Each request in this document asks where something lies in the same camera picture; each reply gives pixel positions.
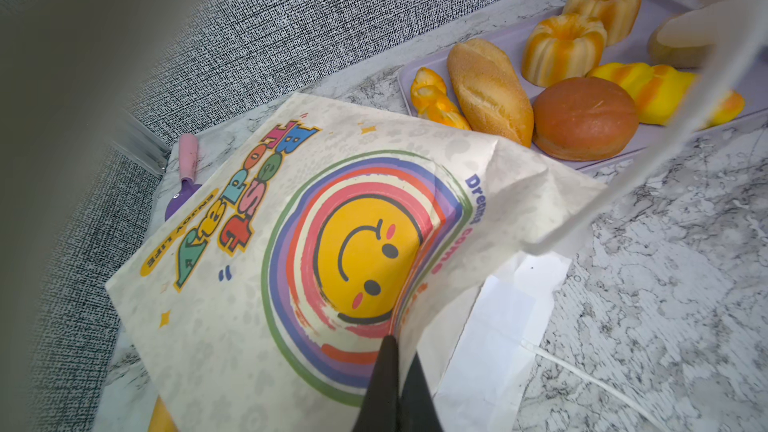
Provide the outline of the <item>round brown fake bun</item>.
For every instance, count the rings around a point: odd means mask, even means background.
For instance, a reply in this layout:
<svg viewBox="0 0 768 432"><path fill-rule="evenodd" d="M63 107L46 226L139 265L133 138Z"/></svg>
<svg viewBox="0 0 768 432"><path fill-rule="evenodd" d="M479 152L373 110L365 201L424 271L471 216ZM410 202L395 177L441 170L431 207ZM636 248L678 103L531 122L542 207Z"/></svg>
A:
<svg viewBox="0 0 768 432"><path fill-rule="evenodd" d="M533 112L533 143L564 161L612 158L639 128L632 97L596 77L569 78L546 88L534 100Z"/></svg>

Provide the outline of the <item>purple toy rake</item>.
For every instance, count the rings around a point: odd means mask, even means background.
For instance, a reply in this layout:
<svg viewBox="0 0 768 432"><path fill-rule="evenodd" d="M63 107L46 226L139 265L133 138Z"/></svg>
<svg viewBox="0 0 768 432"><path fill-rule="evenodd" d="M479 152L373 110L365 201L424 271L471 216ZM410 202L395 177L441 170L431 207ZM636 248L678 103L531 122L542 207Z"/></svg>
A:
<svg viewBox="0 0 768 432"><path fill-rule="evenodd" d="M178 192L169 201L164 218L170 219L175 212L201 187L196 182L199 157L199 142L194 134L183 134L179 140L179 181Z"/></svg>

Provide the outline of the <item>golden baguette fake bread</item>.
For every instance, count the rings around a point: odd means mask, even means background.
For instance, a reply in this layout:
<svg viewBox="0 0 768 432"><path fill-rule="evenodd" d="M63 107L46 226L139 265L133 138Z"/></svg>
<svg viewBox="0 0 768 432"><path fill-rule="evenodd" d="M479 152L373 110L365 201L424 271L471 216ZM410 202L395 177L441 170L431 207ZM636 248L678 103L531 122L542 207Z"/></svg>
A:
<svg viewBox="0 0 768 432"><path fill-rule="evenodd" d="M446 64L460 109L473 130L523 147L532 145L533 109L504 51L473 38L453 46Z"/></svg>

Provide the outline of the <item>yellow ring fake bread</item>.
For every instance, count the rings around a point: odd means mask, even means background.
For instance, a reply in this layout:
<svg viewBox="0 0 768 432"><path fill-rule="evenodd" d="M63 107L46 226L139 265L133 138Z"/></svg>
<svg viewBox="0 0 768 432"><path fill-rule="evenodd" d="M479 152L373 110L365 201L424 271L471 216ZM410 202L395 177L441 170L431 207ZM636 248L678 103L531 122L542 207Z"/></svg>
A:
<svg viewBox="0 0 768 432"><path fill-rule="evenodd" d="M536 25L528 38L522 76L543 88L584 77L599 65L606 45L607 32L597 18L578 14L547 18Z"/></svg>

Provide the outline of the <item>lilac plastic tray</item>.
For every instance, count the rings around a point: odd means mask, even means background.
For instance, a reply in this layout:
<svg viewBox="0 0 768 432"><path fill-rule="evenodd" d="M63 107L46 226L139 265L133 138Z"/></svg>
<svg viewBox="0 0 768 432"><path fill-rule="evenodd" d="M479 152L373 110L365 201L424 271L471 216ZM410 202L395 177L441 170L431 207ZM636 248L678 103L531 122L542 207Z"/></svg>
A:
<svg viewBox="0 0 768 432"><path fill-rule="evenodd" d="M607 48L602 55L602 61L604 63L648 63L650 57L647 53L646 46L651 33L661 25L662 22L675 15L685 13L688 10L689 8L687 6L674 0L642 0L641 9L631 34L619 44ZM561 10L559 8L551 9L510 27L483 33L480 37L503 50L513 66L519 68L523 59L526 42L534 27L543 20L557 15L560 12ZM398 85L403 101L405 102L406 111L409 115L413 117L418 115L410 98L410 89L416 72L420 68L426 67L433 70L444 79L447 85L451 84L446 65L449 52L449 48L442 49L431 55L413 60L400 69L398 74ZM757 124L767 118L766 50L763 50L758 55L744 77L738 85L734 87L734 90L741 94L746 101L746 106L743 112L734 120L724 125L694 133L693 136L695 138L708 134L718 134L728 130L741 129L747 125ZM579 172L587 174L602 167L633 158L641 153L643 149L649 146L649 144L658 139L663 132L664 129L660 126L640 125L632 140L617 156L602 161L567 161L565 164Z"/></svg>

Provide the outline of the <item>metal tongs white tips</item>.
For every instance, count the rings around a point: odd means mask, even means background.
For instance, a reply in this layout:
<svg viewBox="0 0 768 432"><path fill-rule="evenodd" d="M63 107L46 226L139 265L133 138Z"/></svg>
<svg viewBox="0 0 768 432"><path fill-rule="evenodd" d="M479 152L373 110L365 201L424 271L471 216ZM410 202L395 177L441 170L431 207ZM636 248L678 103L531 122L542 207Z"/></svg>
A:
<svg viewBox="0 0 768 432"><path fill-rule="evenodd" d="M673 17L656 31L655 40L668 48L720 44L743 27L742 0L699 0L701 7Z"/></svg>

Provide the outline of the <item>yellow oval fake bread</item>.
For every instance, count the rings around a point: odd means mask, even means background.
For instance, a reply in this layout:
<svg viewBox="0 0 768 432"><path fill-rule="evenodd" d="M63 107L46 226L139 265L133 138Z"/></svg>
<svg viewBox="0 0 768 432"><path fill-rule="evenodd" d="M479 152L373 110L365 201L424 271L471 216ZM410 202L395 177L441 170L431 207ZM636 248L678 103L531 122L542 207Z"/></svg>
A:
<svg viewBox="0 0 768 432"><path fill-rule="evenodd" d="M622 87L634 100L639 122L666 126L699 75L668 65L608 63L592 69L588 77Z"/></svg>

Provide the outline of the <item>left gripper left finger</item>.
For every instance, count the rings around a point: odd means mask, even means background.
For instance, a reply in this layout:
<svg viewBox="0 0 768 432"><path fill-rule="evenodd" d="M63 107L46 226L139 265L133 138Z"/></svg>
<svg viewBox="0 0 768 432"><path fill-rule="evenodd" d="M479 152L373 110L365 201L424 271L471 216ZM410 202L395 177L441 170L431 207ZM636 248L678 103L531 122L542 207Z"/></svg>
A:
<svg viewBox="0 0 768 432"><path fill-rule="evenodd" d="M399 350L394 336L381 343L354 432L393 432L398 430Z"/></svg>

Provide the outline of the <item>orange twisted fake bread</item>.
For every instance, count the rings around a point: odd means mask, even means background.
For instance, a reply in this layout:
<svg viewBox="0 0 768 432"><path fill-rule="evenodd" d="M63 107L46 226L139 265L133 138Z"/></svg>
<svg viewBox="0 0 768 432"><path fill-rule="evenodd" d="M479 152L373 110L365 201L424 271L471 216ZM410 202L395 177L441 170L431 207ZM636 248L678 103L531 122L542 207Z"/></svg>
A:
<svg viewBox="0 0 768 432"><path fill-rule="evenodd" d="M444 80L433 70L425 67L418 69L410 97L420 118L452 128L472 130L459 108L449 99Z"/></svg>

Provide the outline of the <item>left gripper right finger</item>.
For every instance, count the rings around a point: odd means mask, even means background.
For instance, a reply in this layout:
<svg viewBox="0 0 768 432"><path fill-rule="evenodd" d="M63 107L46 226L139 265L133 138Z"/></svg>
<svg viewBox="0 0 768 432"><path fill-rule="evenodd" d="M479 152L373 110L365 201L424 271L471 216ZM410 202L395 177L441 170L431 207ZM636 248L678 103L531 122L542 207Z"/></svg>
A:
<svg viewBox="0 0 768 432"><path fill-rule="evenodd" d="M442 432L419 355L409 368L399 403L399 430L404 432Z"/></svg>

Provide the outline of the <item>white paper gift bag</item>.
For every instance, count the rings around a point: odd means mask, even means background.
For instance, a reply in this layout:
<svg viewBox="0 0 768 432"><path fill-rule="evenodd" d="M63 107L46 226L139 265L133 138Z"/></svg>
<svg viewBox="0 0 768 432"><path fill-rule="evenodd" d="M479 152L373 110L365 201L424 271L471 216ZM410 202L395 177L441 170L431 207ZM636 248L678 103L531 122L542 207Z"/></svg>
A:
<svg viewBox="0 0 768 432"><path fill-rule="evenodd" d="M662 135L590 173L497 135L297 93L106 289L181 431L349 431L382 340L445 431L511 426L590 222L702 128L767 41L767 0Z"/></svg>

